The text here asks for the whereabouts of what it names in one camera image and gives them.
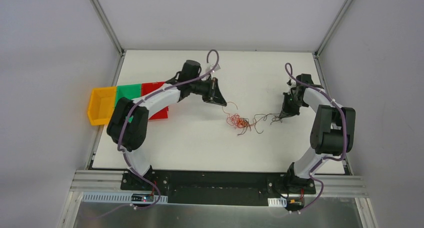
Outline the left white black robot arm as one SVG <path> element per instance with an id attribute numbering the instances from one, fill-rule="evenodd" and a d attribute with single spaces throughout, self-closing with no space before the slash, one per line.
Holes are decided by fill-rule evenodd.
<path id="1" fill-rule="evenodd" d="M 151 163 L 141 149 L 149 119 L 190 94 L 201 96 L 205 103 L 225 107 L 227 102 L 219 89 L 218 79 L 212 76 L 218 69 L 218 63 L 208 64 L 205 74 L 201 74 L 200 63 L 187 60 L 174 77 L 156 90 L 133 99 L 122 97 L 116 103 L 106 133 L 123 154 L 128 170 L 135 174 L 133 183 L 140 190 L 149 189 L 153 183 L 153 177 L 147 173 Z"/>

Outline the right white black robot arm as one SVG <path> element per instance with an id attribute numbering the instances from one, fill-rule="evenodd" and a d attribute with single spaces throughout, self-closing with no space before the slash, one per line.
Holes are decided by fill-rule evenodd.
<path id="1" fill-rule="evenodd" d="M 279 119 L 300 115 L 302 107 L 311 108 L 315 118 L 311 128 L 310 146 L 293 162 L 282 177 L 282 187 L 290 192 L 310 192 L 311 178 L 328 161 L 342 161 L 353 148 L 356 111 L 332 99 L 321 85 L 314 84 L 309 74 L 300 74 L 288 81 L 283 94 Z"/>

